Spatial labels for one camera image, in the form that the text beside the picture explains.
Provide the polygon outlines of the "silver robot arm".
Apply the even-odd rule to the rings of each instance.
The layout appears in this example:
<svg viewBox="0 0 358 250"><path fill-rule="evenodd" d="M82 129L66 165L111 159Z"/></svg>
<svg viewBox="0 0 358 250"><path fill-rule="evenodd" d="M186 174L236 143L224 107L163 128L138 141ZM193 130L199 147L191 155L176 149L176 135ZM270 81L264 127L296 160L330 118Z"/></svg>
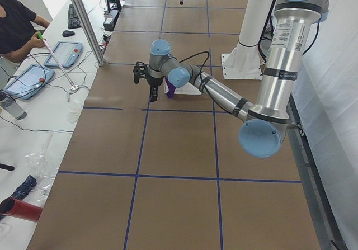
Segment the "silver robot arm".
<svg viewBox="0 0 358 250"><path fill-rule="evenodd" d="M238 44L222 55L225 79L258 79L256 102L249 102L193 64L179 62L168 41L153 41L148 64L137 67L150 99L166 82L169 93L187 84L207 94L224 111L242 120L239 142L249 154L267 158L279 151L289 116L286 106L313 24L324 21L329 0L248 0Z"/></svg>

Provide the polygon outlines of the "person's hand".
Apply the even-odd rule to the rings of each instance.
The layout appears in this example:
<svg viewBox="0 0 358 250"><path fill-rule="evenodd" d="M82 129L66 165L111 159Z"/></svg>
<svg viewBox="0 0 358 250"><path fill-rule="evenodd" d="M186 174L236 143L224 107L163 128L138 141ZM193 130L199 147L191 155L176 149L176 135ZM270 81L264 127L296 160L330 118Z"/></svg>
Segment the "person's hand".
<svg viewBox="0 0 358 250"><path fill-rule="evenodd" d="M44 42L38 38L37 35L33 35L29 41L32 48L43 48L45 46Z"/></svg>

